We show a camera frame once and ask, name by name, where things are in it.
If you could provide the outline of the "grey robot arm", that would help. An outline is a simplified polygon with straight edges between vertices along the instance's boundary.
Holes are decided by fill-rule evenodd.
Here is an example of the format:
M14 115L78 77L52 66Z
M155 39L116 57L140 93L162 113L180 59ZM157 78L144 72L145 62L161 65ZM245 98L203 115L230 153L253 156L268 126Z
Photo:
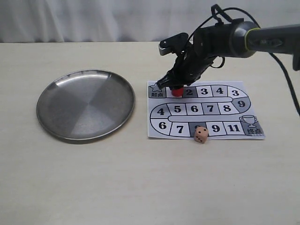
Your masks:
M159 89L176 90L193 84L216 57L248 58L255 52L290 54L293 69L300 69L299 25L262 29L254 22L236 19L228 24L218 22L197 28L192 43L175 36L168 42L168 49L177 58L174 66L157 81Z

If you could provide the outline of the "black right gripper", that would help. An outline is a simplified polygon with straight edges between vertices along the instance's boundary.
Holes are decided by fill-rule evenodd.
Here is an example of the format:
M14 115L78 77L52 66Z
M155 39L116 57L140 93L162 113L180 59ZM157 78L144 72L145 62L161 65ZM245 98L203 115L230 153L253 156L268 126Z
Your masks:
M228 23L196 29L193 42L186 41L183 51L177 55L174 66L157 81L157 87L174 85L174 89L178 90L190 86L201 77L216 57L233 56L230 47L233 28L234 25Z

